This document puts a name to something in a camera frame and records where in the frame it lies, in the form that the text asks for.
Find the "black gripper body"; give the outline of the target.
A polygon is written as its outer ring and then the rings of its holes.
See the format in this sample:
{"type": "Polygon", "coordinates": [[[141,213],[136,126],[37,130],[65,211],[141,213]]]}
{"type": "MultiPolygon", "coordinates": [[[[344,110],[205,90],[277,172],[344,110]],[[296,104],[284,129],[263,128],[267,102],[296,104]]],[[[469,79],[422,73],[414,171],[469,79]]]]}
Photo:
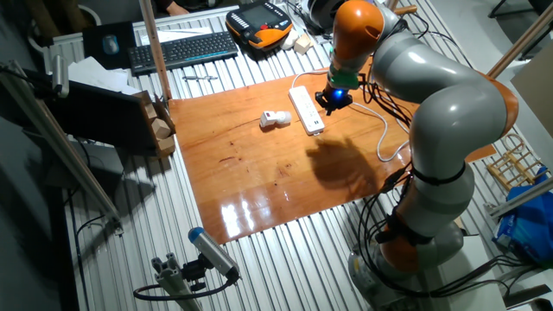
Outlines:
{"type": "Polygon", "coordinates": [[[334,104],[334,101],[336,99],[353,98],[349,94],[349,91],[346,90],[346,89],[336,89],[336,88],[328,87],[324,90],[324,92],[325,92],[325,95],[326,95],[327,99],[331,100],[333,102],[333,104],[334,104]]]}

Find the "bare person hand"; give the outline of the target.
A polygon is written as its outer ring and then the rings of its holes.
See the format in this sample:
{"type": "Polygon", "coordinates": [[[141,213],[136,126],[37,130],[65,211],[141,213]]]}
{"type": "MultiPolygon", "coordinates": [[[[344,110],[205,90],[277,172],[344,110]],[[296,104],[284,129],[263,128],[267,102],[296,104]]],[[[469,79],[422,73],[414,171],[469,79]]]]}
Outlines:
{"type": "Polygon", "coordinates": [[[175,1],[171,1],[167,7],[166,11],[170,16],[182,16],[189,14],[189,11],[185,8],[181,7],[178,3],[175,1]]]}

